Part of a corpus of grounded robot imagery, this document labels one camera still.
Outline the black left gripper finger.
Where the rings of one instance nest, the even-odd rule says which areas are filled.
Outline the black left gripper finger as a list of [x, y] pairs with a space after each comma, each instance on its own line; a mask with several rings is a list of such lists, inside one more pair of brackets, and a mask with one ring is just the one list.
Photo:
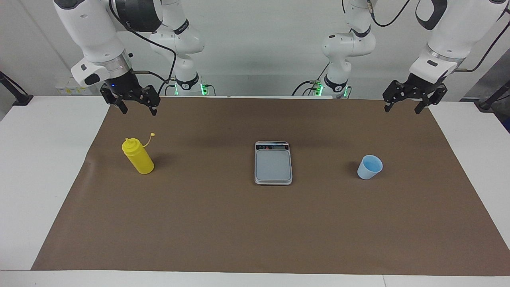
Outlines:
[[446, 92], [448, 91], [445, 85], [440, 85], [435, 91], [430, 95], [424, 94], [422, 96], [422, 100], [417, 104], [414, 111], [415, 114], [420, 114], [426, 107], [430, 105], [437, 105], [443, 99]]
[[393, 105], [397, 102], [407, 99], [406, 84], [399, 81], [392, 81], [383, 92], [382, 96], [385, 102], [384, 110], [390, 112]]

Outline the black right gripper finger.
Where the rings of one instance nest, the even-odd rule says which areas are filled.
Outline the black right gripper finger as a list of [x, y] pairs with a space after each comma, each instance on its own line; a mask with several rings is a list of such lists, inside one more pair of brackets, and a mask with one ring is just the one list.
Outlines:
[[122, 97], [116, 97], [107, 86], [100, 87], [100, 93], [108, 105], [114, 105], [120, 109], [124, 115], [128, 112], [128, 108], [124, 104]]
[[135, 91], [135, 100], [142, 105], [145, 105], [153, 116], [158, 113], [161, 98], [153, 85], [140, 87]]

